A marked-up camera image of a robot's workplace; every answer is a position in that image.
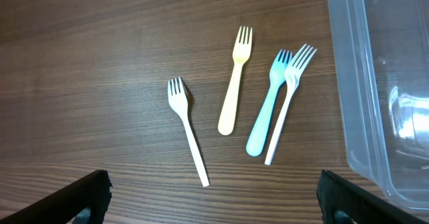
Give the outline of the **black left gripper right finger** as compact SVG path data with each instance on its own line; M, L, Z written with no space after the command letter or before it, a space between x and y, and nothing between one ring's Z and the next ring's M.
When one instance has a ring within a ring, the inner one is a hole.
M428 224L330 170L321 171L316 196L324 224Z

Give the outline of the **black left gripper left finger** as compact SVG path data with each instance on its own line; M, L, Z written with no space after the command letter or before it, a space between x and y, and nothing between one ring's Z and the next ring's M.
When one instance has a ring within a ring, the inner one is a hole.
M108 172L96 170L1 222L102 223L112 198L111 187Z

